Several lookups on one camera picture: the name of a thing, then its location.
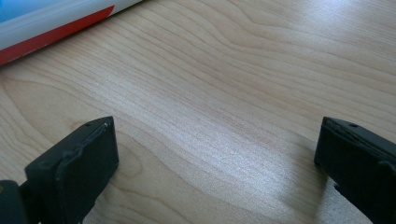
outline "black plastic part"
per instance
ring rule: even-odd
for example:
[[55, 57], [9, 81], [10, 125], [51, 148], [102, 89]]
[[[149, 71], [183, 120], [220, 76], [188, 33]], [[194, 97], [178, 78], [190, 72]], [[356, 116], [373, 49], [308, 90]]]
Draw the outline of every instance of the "black plastic part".
[[28, 223], [18, 184], [11, 180], [0, 181], [0, 223]]
[[396, 145], [340, 119], [324, 118], [315, 164], [374, 223], [396, 223]]
[[78, 224], [119, 165], [112, 117], [90, 121], [25, 168], [19, 188], [0, 181], [0, 224]]

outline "wooden table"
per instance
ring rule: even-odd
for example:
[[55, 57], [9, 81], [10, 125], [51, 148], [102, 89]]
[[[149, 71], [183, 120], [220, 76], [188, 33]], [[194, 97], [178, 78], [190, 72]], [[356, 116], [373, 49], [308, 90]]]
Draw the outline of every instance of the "wooden table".
[[370, 223], [313, 158], [324, 116], [396, 142], [396, 3], [143, 1], [0, 68], [0, 179], [108, 115], [86, 223]]

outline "wood grain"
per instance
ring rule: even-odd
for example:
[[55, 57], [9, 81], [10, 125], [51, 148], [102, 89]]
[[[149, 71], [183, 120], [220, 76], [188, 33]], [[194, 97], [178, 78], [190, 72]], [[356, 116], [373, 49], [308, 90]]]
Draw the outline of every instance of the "wood grain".
[[0, 179], [115, 117], [87, 223], [370, 223], [313, 164], [323, 116], [396, 142], [396, 3], [146, 0], [0, 68]]

